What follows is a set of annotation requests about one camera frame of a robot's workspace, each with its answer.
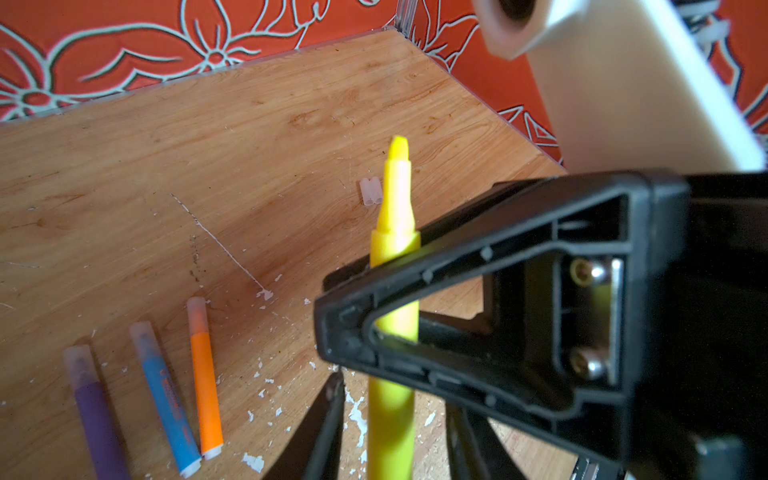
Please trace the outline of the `orange highlighter pen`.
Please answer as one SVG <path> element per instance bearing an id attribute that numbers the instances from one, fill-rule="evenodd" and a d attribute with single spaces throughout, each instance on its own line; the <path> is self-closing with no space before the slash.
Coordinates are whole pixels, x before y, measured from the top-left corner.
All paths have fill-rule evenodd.
<path id="1" fill-rule="evenodd" d="M 201 451 L 205 460 L 220 455 L 224 439 L 214 371 L 206 299 L 192 297 L 186 303 Z"/>

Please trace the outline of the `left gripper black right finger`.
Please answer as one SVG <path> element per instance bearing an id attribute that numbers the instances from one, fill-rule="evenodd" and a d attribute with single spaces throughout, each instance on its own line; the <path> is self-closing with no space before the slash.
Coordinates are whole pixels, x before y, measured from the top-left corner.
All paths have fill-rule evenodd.
<path id="1" fill-rule="evenodd" d="M 451 479 L 525 479 L 486 417 L 445 404 Z"/>

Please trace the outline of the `yellow highlighter pen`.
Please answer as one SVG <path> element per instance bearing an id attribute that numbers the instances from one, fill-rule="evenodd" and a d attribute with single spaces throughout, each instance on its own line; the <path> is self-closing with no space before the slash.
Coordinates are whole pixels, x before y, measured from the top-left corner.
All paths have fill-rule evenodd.
<path id="1" fill-rule="evenodd" d="M 395 136 L 384 165 L 383 199 L 377 225 L 371 233 L 371 267 L 378 267 L 421 246 L 411 203 L 411 171 L 408 141 Z M 418 315 L 419 303 L 415 301 L 377 319 L 376 328 L 385 335 L 416 341 Z M 411 388 L 375 377 L 369 379 L 369 479 L 412 477 L 415 399 L 415 391 Z"/>

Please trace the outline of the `clear pen cap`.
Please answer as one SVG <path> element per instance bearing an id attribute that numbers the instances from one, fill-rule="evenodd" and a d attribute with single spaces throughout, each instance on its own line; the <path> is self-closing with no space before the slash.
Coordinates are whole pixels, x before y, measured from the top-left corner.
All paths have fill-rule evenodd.
<path id="1" fill-rule="evenodd" d="M 378 177 L 363 178 L 359 182 L 364 206 L 380 205 L 383 201 L 382 184 Z"/>

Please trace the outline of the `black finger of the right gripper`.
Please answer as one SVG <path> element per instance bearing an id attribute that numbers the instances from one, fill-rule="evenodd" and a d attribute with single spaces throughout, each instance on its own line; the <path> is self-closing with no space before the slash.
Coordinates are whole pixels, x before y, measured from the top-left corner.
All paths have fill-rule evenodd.
<path id="1" fill-rule="evenodd" d="M 329 275 L 320 356 L 626 462 L 689 200 L 683 177 L 658 170 L 498 184 L 429 224 L 415 252 Z M 415 301 L 416 341 L 378 331 Z"/>

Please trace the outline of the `blue highlighter pen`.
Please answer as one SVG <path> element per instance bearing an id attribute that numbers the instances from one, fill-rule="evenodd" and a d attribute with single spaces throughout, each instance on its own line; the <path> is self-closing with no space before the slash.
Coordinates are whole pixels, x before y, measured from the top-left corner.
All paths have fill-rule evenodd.
<path id="1" fill-rule="evenodd" d="M 152 325 L 136 322 L 129 332 L 180 476 L 188 479 L 200 469 L 202 456 Z"/>

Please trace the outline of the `purple highlighter pen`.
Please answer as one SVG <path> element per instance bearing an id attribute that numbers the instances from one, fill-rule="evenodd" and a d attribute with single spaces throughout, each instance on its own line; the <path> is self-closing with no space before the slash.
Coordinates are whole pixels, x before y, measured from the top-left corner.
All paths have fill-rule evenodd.
<path id="1" fill-rule="evenodd" d="M 96 477 L 129 479 L 130 473 L 105 389 L 88 345 L 63 351 Z"/>

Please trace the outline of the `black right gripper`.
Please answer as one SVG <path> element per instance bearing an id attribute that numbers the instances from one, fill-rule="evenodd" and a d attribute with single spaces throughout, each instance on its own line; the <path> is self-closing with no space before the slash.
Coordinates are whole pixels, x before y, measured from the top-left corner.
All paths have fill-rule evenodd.
<path id="1" fill-rule="evenodd" d="M 637 479 L 767 475 L 767 176 L 698 175 L 664 284 L 660 357 L 639 393 Z"/>

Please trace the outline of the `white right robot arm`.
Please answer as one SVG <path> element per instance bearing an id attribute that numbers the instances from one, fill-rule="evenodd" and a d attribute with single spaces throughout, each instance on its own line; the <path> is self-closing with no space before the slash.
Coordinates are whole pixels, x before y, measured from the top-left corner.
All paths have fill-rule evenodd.
<path id="1" fill-rule="evenodd" d="M 455 479 L 520 479 L 500 422 L 579 478 L 767 475 L 765 152 L 703 49 L 714 1 L 478 1 L 526 56 L 571 174 L 415 224 L 395 138 L 369 256 L 315 305 L 320 356 L 366 373 L 368 472 L 407 478 L 414 394 L 443 399 Z"/>

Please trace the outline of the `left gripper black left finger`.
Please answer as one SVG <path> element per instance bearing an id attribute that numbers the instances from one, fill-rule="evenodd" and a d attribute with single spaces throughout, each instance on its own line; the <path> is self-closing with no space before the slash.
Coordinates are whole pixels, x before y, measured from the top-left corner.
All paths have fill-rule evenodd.
<path id="1" fill-rule="evenodd" d="M 342 450 L 345 385 L 333 372 L 265 479 L 338 478 Z"/>

